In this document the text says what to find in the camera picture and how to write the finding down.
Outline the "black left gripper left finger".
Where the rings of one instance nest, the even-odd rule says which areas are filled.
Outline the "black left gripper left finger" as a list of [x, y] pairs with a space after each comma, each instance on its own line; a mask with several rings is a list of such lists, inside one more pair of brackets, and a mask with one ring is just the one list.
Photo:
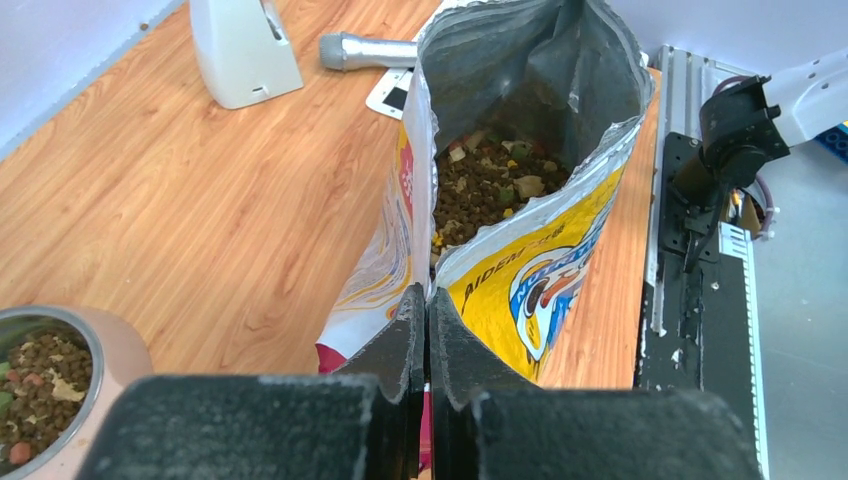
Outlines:
[[111, 407], [81, 479], [412, 479], [424, 403], [425, 293], [320, 375], [156, 375]]

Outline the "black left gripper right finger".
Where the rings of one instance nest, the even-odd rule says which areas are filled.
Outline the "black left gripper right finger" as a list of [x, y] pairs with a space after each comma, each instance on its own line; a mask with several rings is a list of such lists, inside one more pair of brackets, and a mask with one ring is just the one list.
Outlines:
[[756, 449], [698, 390], [544, 389], [461, 321], [428, 306], [432, 473], [437, 479], [757, 479]]

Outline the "pet food bag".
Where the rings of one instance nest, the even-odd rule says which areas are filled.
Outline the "pet food bag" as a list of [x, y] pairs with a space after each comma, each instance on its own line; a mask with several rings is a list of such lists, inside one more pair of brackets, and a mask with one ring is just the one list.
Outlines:
[[416, 39], [377, 229], [316, 349], [339, 368], [411, 284], [536, 380], [575, 307], [653, 95], [604, 1], [446, 1]]

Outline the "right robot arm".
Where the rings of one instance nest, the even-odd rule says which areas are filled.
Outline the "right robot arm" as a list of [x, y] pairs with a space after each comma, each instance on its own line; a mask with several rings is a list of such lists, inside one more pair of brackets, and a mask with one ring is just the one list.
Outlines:
[[766, 163], [847, 120], [847, 49], [746, 77], [706, 100], [698, 120], [701, 141], [672, 185], [683, 202], [714, 208]]

